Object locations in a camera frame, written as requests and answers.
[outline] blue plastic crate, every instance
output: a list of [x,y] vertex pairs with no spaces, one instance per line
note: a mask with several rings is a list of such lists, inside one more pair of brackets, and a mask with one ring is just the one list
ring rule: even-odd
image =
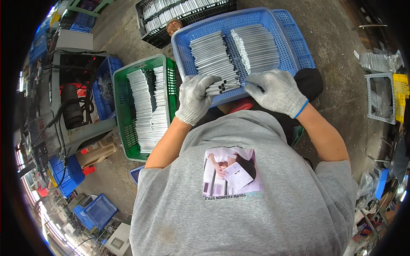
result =
[[312,55],[310,54],[308,45],[303,37],[298,25],[293,19],[292,15],[286,10],[273,10],[276,17],[282,23],[287,36],[292,44],[293,50],[298,57],[299,66],[302,68],[315,68]]
[[[63,183],[59,187],[64,198],[69,198],[74,189],[85,180],[85,175],[82,173],[81,166],[75,155],[68,157],[67,161],[66,174]],[[48,162],[55,182],[59,184],[64,173],[63,161],[59,161],[57,157],[54,156]]]
[[[300,69],[291,41],[287,37],[280,21],[274,12],[268,8],[258,7],[220,14],[211,18],[198,21],[178,30],[171,38],[173,53],[181,77],[197,75],[189,43],[199,37],[219,30],[225,35],[224,41],[228,54],[232,59],[235,70],[238,71],[239,81],[245,85],[246,71],[241,62],[241,57],[230,35],[232,29],[261,23],[273,34],[280,56],[279,69],[289,71],[293,76]],[[218,106],[233,100],[249,96],[243,87],[228,91],[222,95],[214,96],[211,107]]]
[[34,36],[33,43],[30,48],[29,64],[33,64],[47,54],[47,32],[49,23],[39,28]]
[[114,57],[107,57],[101,63],[100,67],[97,69],[97,79],[93,83],[91,89],[93,91],[94,101],[97,107],[97,113],[101,121],[108,119],[108,117],[113,113],[115,108],[114,99],[113,102],[110,104],[101,96],[100,86],[98,85],[98,77],[103,77],[107,72],[109,72],[112,81],[112,74],[114,74],[114,72],[117,69],[120,69],[123,66],[123,62],[120,59]]
[[117,211],[118,208],[104,194],[100,194],[84,209],[85,214],[98,230],[102,230]]
[[93,28],[95,19],[91,15],[79,13],[74,19],[70,30],[88,33]]
[[88,218],[88,216],[84,212],[84,207],[81,205],[77,205],[73,209],[74,214],[80,220],[81,224],[86,227],[88,230],[91,230],[94,227],[94,223]]
[[140,171],[141,169],[143,169],[143,168],[145,168],[145,165],[140,166],[140,167],[137,167],[137,168],[132,169],[132,170],[130,171],[131,178],[134,180],[134,182],[135,182],[135,184],[136,184],[137,186],[138,186],[139,171]]

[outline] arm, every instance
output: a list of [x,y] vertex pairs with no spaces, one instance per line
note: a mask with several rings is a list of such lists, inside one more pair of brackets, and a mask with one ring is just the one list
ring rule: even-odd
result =
[[188,132],[208,111],[212,96],[205,90],[220,77],[196,75],[185,77],[180,87],[180,107],[164,136],[148,157],[145,168],[165,168],[178,156]]
[[321,160],[349,160],[346,145],[337,130],[308,103],[296,119],[306,129]]
[[[323,161],[349,160],[340,134],[308,102],[289,72],[276,69],[250,74],[246,81],[253,84],[246,85],[245,91],[259,105],[296,118],[303,125]],[[254,84],[261,86],[264,92]]]
[[182,143],[191,127],[175,117],[148,157],[145,168],[165,168],[172,163],[178,157]]

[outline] perforated metal frame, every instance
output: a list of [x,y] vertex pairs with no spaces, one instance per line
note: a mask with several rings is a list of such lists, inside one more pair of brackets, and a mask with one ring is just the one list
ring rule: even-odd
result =
[[[364,75],[364,77],[366,78],[366,82],[367,82],[367,100],[368,100],[368,111],[369,113],[367,114],[368,118],[372,118],[372,119],[376,119],[382,122],[386,122],[388,124],[396,124],[396,103],[395,103],[395,97],[394,97],[394,86],[393,86],[393,75],[392,73],[378,73],[378,74],[369,74],[369,75]],[[392,102],[393,102],[393,114],[392,114],[392,120],[386,119],[386,118],[382,118],[380,116],[375,116],[371,113],[371,99],[370,99],[370,95],[371,95],[371,85],[370,85],[370,78],[375,78],[375,77],[388,77],[390,79],[390,83],[391,83],[391,89],[392,89]]]

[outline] hand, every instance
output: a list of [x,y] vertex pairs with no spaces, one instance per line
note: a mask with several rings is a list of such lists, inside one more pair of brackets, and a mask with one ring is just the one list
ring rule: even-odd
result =
[[210,75],[186,76],[180,87],[180,107],[175,116],[194,126],[211,106],[212,96],[205,96],[206,88],[220,80]]
[[[247,84],[245,91],[261,107],[270,111],[296,118],[309,102],[299,91],[295,79],[287,71],[275,69],[264,73],[254,73],[247,76],[245,80],[253,83]],[[265,92],[254,84],[261,86]]]

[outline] blue wristband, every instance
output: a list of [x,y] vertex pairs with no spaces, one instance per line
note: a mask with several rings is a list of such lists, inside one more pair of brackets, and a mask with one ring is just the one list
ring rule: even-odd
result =
[[296,116],[293,118],[295,119],[296,117],[298,117],[298,115],[302,112],[302,110],[305,108],[305,106],[308,104],[309,100],[307,100],[304,104],[303,107],[299,110],[299,112],[296,114]]

